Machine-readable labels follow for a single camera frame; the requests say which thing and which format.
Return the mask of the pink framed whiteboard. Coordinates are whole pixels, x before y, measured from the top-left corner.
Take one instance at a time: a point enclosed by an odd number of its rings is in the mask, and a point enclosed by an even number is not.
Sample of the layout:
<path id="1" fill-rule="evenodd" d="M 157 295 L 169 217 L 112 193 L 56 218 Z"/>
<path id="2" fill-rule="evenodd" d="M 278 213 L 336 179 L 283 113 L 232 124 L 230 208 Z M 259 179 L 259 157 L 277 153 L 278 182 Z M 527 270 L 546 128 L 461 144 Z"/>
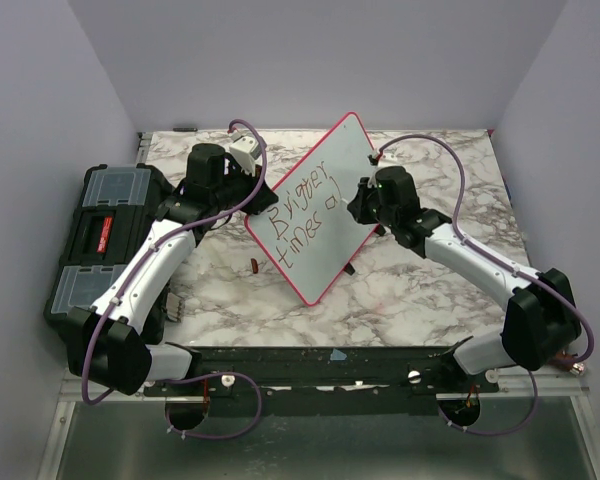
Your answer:
<path id="1" fill-rule="evenodd" d="M 373 144 L 359 116 L 342 117 L 272 188 L 278 202 L 245 227 L 307 306 L 320 302 L 371 237 L 346 203 L 372 173 Z"/>

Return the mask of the red marker cap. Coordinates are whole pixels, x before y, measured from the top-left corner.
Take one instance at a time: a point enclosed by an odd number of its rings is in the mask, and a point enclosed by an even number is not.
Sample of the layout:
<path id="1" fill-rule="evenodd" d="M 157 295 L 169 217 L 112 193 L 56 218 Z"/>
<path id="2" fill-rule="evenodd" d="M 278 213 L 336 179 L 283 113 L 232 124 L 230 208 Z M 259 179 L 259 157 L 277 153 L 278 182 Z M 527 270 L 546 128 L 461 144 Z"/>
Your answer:
<path id="1" fill-rule="evenodd" d="M 255 258 L 250 259 L 252 273 L 257 274 L 259 272 L 259 264 Z"/>

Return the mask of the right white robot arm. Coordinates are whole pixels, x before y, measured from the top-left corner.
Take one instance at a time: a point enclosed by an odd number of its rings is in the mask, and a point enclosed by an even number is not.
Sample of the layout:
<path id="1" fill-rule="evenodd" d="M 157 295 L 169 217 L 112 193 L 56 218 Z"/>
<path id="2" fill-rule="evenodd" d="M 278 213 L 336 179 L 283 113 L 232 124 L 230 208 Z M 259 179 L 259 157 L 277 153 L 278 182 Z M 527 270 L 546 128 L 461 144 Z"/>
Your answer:
<path id="1" fill-rule="evenodd" d="M 357 223 L 389 230 L 400 246 L 452 270 L 502 308 L 501 330 L 451 348 L 439 370 L 447 389 L 463 391 L 489 369 L 536 371 L 581 335 L 571 286 L 562 272 L 540 272 L 510 260 L 464 234 L 450 217 L 422 207 L 404 168 L 380 168 L 361 178 L 347 209 Z"/>

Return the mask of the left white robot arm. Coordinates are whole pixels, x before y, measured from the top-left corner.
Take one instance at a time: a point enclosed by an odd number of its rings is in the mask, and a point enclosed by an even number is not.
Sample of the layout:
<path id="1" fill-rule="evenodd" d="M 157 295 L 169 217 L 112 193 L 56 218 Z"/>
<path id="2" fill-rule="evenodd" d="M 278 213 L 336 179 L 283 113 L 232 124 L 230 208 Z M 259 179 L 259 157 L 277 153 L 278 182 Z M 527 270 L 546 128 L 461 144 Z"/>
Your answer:
<path id="1" fill-rule="evenodd" d="M 144 242 L 103 294 L 67 315 L 69 367 L 81 378 L 82 398 L 95 382 L 131 395 L 147 381 L 167 381 L 181 395 L 202 380 L 196 351 L 142 337 L 152 307 L 178 267 L 205 234 L 236 211 L 260 213 L 276 194 L 265 181 L 266 143 L 241 136 L 228 147 L 199 143 L 187 159 L 185 178 L 159 204 Z"/>

